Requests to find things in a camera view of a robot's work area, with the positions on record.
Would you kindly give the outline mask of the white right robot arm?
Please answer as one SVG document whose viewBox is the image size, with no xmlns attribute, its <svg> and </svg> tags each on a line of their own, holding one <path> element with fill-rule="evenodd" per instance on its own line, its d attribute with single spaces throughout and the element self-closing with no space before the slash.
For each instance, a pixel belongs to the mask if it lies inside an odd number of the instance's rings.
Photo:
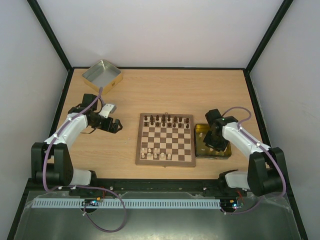
<svg viewBox="0 0 320 240">
<path fill-rule="evenodd" d="M 287 191 L 284 152 L 264 144 L 245 130 L 242 123 L 248 121 L 252 114 L 243 109 L 249 116 L 240 121 L 234 116 L 224 116 L 218 109 L 205 114 L 210 127 L 203 140 L 205 145 L 223 152 L 231 143 L 248 159 L 246 172 L 230 170 L 220 174 L 218 191 L 224 196 L 229 196 L 235 189 L 250 191 L 257 197 L 274 192 L 284 195 Z"/>
</svg>

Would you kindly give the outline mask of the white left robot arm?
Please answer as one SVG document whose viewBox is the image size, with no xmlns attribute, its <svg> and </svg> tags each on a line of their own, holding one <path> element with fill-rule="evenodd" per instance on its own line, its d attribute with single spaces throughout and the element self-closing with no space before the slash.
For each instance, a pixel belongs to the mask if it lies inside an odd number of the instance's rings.
<svg viewBox="0 0 320 240">
<path fill-rule="evenodd" d="M 46 190 L 49 185 L 88 186 L 95 172 L 73 167 L 69 150 L 87 127 L 112 134 L 122 130 L 120 120 L 110 117 L 116 108 L 115 104 L 104 103 L 99 95 L 84 94 L 82 102 L 68 111 L 63 124 L 49 138 L 32 145 L 32 181 Z"/>
</svg>

